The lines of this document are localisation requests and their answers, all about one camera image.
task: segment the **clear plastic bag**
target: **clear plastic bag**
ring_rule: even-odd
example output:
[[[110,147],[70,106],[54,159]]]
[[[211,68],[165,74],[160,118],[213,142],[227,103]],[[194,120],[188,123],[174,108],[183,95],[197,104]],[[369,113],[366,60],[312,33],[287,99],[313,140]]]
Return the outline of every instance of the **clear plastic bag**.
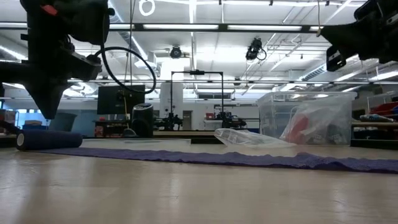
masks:
[[[296,107],[281,140],[296,144],[349,145],[351,111],[348,103],[337,96],[313,100]]]
[[[248,130],[237,131],[228,128],[220,128],[215,131],[215,137],[227,146],[247,147],[290,147],[295,144],[282,141],[277,138],[252,133]]]

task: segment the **red object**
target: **red object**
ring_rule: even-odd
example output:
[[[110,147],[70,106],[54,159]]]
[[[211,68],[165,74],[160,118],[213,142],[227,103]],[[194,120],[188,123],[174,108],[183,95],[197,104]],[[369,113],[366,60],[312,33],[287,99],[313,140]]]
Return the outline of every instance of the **red object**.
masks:
[[[381,116],[388,116],[394,114],[393,109],[398,106],[398,102],[384,103],[371,110],[371,114],[378,114]]]
[[[206,113],[206,119],[215,119],[214,113]]]
[[[285,140],[296,144],[304,144],[304,136],[300,132],[307,128],[308,122],[309,119],[305,115],[297,114],[295,116],[295,122],[292,127],[290,127],[289,134]]]
[[[41,6],[41,8],[51,16],[56,16],[58,14],[58,11],[50,5]]]

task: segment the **security camera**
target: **security camera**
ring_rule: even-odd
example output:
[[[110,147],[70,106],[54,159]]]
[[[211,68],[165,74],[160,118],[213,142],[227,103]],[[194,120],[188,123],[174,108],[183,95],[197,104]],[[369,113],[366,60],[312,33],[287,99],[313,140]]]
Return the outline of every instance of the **security camera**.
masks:
[[[182,55],[182,51],[180,49],[180,46],[173,46],[173,49],[170,51],[170,57],[177,59],[180,58]]]

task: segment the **transparent plastic storage bin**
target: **transparent plastic storage bin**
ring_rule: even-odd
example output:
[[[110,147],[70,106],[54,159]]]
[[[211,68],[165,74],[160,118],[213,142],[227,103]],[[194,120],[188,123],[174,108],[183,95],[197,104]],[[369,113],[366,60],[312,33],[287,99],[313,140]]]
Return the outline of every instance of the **transparent plastic storage bin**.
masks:
[[[348,146],[354,92],[275,92],[258,99],[260,133],[296,144]]]

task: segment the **black cable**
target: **black cable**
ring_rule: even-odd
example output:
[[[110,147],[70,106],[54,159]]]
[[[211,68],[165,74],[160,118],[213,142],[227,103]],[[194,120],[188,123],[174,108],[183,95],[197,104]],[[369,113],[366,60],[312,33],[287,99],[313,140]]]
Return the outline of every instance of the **black cable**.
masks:
[[[259,58],[258,55],[257,55],[257,59],[260,60],[260,61],[263,61],[263,60],[265,60],[267,58],[267,52],[264,49],[261,49],[261,51],[264,53],[265,56],[264,56],[264,58]]]
[[[105,16],[104,16],[104,21],[103,21],[103,24],[104,24],[104,25],[105,25],[105,21],[106,21],[106,16],[108,16],[108,15],[105,15]],[[148,64],[148,62],[146,62],[146,60],[143,59],[143,58],[141,57],[141,55],[139,55],[137,52],[135,52],[135,51],[133,51],[133,50],[131,50],[131,49],[125,48],[125,47],[105,47],[105,29],[103,29],[102,42],[101,42],[101,44],[100,44],[100,47],[101,47],[101,50],[97,51],[97,52],[94,54],[94,56],[95,56],[95,57],[98,57],[98,56],[101,54],[102,60],[103,60],[103,62],[104,62],[104,66],[105,66],[106,71],[109,73],[109,76],[110,76],[119,86],[121,86],[122,88],[124,88],[124,89],[126,89],[126,90],[128,90],[128,91],[131,91],[131,92],[135,92],[135,93],[144,93],[144,94],[152,93],[152,92],[156,89],[156,75],[155,75],[155,72],[154,72],[154,70],[150,67],[150,65]],[[124,51],[126,51],[126,52],[129,52],[129,53],[135,55],[139,60],[142,60],[142,61],[144,62],[144,64],[146,65],[146,67],[149,69],[150,74],[152,75],[152,78],[153,78],[153,80],[154,80],[154,84],[153,84],[152,88],[151,88],[150,90],[148,90],[148,91],[139,91],[139,90],[134,90],[134,89],[132,89],[132,88],[129,88],[129,87],[127,87],[125,84],[121,83],[121,82],[113,75],[113,72],[111,71],[111,68],[109,67],[108,60],[106,59],[106,54],[105,54],[105,52],[107,52],[107,51],[109,51],[109,50],[124,50]]]

